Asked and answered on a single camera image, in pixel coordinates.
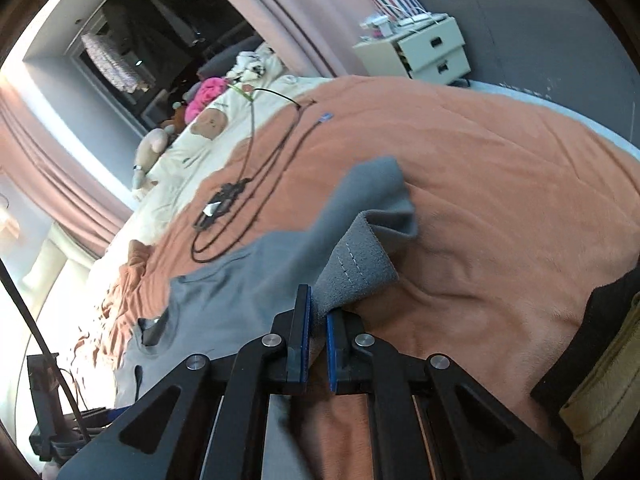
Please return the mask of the orange-brown blanket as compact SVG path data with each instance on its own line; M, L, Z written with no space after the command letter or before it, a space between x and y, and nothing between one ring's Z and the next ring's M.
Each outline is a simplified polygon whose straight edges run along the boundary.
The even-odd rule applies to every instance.
M152 448L134 468L98 441L66 477L145 479L168 465L173 479L239 478L255 457L263 479L585 479L572 432L565 457L530 393L593 289L639 266L638 160L547 107L407 78L336 78L291 104L201 182L157 243L129 243L82 328L76 375L116 403L134 326L165 311L171 280L267 233L308 230L352 168L392 156L418 234L390 257L396 283L335 308L363 322L367 392L330 390L311 289L302 394L285 383L293 306L224 356L230 378L158 397L194 406L187 458Z

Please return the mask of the pink curtain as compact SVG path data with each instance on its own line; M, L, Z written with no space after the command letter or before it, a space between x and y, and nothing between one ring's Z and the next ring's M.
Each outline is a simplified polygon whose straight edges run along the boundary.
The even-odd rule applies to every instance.
M370 0L228 0L279 58L300 76L367 73L352 47Z
M1 81L1 170L76 242L102 257L130 209L73 158Z

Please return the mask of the folded black garment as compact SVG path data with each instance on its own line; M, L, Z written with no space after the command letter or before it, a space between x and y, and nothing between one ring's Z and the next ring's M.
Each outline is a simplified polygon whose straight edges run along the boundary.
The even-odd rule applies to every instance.
M558 450L565 457L577 452L577 444L560 419L560 409L613 341L638 291L638 266L615 282L593 289L573 339L530 393L559 433Z

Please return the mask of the black white patterned cloth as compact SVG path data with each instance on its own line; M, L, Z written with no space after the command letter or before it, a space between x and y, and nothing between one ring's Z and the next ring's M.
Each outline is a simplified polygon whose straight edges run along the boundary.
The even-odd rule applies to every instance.
M228 71L226 79L232 84L244 82L267 82L277 71L278 58L271 51L242 51Z

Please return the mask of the grey t-shirt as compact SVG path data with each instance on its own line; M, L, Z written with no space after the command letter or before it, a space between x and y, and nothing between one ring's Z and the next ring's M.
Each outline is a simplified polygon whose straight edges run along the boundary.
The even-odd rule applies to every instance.
M418 234L396 159L352 168L306 231L267 233L170 282L166 309L134 326L116 370L116 403L134 402L194 353L230 356L265 335L292 309L298 286L312 289L320 330L326 315L398 281L390 257Z

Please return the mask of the cream plush toy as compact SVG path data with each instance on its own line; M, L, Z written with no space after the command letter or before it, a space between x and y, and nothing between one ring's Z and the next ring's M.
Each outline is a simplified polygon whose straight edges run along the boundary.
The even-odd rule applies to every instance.
M169 134L163 128L152 129L141 140L132 167L131 189L133 191L148 190L157 185L157 182L149 178L148 174L166 151L168 144Z

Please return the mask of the right pink curtain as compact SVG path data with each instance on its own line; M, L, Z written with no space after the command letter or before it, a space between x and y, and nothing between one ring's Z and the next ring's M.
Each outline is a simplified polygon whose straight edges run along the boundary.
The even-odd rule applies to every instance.
M370 0L228 0L279 58L300 76L367 73L352 47Z

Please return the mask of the bear print pillow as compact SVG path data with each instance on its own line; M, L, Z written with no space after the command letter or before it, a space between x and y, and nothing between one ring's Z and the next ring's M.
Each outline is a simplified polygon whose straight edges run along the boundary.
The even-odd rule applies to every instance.
M278 58L278 56L276 55L276 52L274 52L268 46L268 44L261 44L258 47L258 49L255 51L271 51L273 53L273 56ZM258 82L244 82L244 84L232 84L231 82L228 82L227 91L234 90L238 92L240 96L244 96L245 99L248 99L249 101L253 101L254 93L257 91L266 92L268 90L268 86L270 85L271 81L274 81L275 79L283 75L293 75L285 69L285 66L281 62L280 58L278 58L278 65L279 67L277 68L277 71L273 74L273 76L267 82L264 82L263 84L258 84ZM208 107L206 107L205 110L203 110L203 112L205 112L206 110L210 110L209 109L210 104ZM191 122L189 122L188 124L186 123L186 126L183 128L180 134L183 133L184 130L186 130L186 127L190 125L190 123ZM209 118L206 118L204 120L204 124L199 126L198 128L195 128L193 131L197 134L200 134L201 136L205 136L209 140L213 140L216 138L216 136L219 136L222 133L222 130L226 128L227 124L228 124L228 118L224 113L221 113L219 110L210 110ZM169 142L168 148L166 148L165 152L167 152L172 147L172 144L174 144L175 141Z

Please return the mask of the pink fluffy garment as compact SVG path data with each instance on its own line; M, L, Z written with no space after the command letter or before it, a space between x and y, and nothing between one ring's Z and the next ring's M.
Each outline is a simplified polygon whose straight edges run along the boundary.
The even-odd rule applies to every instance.
M184 113L186 123L193 122L211 102L226 92L227 88L228 80L226 78L212 77L201 81L193 96L186 100L188 102Z

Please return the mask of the cream bed sheet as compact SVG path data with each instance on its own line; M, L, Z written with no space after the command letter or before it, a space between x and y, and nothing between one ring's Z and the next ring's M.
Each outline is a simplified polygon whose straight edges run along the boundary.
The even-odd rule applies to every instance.
M255 92L253 101L229 90L210 104L210 110L219 110L227 116L226 128L213 140L195 133L193 130L210 116L210 110L206 110L160 156L150 171L150 179L156 185L142 197L105 255L85 273L85 281L75 287L81 307L95 307L106 297L118 278L119 267L128 259L132 240L145 245L157 243L176 215L190 203L201 182L224 168L240 143L279 110L290 107L288 99L298 100L325 82L324 78L283 75L271 81L266 92Z

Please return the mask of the hanging floral garment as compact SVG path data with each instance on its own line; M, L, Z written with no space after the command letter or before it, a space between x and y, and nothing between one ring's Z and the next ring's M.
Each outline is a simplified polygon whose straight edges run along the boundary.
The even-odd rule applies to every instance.
M107 36L87 32L80 39L93 65L115 89L129 94L145 90L144 79L118 53Z

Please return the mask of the hanging dark coat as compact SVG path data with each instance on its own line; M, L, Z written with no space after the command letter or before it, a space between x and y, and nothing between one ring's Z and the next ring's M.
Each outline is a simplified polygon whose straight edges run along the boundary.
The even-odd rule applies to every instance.
M134 55L164 89L243 21L228 0L105 0L101 11L118 53Z

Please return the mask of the white bedside drawer cabinet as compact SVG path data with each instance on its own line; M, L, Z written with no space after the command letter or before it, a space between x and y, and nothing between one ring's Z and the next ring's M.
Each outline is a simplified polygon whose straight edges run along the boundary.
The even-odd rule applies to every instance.
M361 40L352 50L369 76L452 84L471 73L464 46L456 19L440 14L393 36Z

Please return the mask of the left pink curtain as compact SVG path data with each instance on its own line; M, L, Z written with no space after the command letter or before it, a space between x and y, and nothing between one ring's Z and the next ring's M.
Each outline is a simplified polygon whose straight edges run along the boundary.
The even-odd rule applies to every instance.
M76 242L102 257L130 209L73 158L1 81L1 170Z

